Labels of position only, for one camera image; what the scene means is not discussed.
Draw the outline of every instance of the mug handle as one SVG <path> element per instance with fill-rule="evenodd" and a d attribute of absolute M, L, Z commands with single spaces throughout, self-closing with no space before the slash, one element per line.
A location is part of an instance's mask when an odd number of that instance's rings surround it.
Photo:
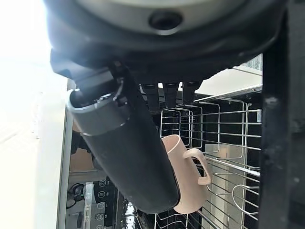
<path fill-rule="evenodd" d="M 203 169 L 206 173 L 206 177 L 198 178 L 199 185 L 208 185 L 212 182 L 212 174 L 208 168 L 208 163 L 206 162 L 205 156 L 199 149 L 189 149 L 183 154 L 183 158 L 195 157 L 199 160 L 200 164 L 203 166 Z"/>

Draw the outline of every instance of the black cylindrical part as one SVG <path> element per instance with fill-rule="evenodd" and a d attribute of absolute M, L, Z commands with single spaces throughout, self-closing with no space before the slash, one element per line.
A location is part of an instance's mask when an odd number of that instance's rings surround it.
<path fill-rule="evenodd" d="M 160 213 L 179 201 L 179 189 L 165 148 L 137 85 L 124 80 L 124 103 L 115 93 L 76 105 L 70 91 L 67 108 L 92 153 L 121 193 L 145 213 Z"/>

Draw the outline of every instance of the dishwasher rack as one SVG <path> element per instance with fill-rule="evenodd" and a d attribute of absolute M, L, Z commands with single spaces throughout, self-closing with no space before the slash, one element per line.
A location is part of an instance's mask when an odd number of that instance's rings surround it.
<path fill-rule="evenodd" d="M 257 228 L 261 90 L 257 85 L 162 111 L 160 136 L 178 134 L 187 148 L 201 149 L 213 179 L 200 210 L 186 215 L 174 210 L 157 214 L 155 229 Z"/>

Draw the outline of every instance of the black frame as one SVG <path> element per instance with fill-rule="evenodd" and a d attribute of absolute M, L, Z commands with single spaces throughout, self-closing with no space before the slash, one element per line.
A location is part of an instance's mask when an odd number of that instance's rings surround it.
<path fill-rule="evenodd" d="M 263 55 L 259 229 L 305 228 L 305 1 L 290 0 Z"/>

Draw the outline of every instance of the pink mug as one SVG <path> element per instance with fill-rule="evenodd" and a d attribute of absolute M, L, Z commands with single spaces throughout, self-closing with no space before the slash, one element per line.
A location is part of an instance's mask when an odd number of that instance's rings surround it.
<path fill-rule="evenodd" d="M 173 209 L 181 214 L 193 213 L 200 209 L 207 199 L 207 187 L 212 181 L 205 156 L 199 149 L 185 147 L 179 135 L 162 139 L 172 164 L 180 190 L 180 201 Z M 192 160 L 195 157 L 203 166 L 206 176 L 202 177 Z"/>

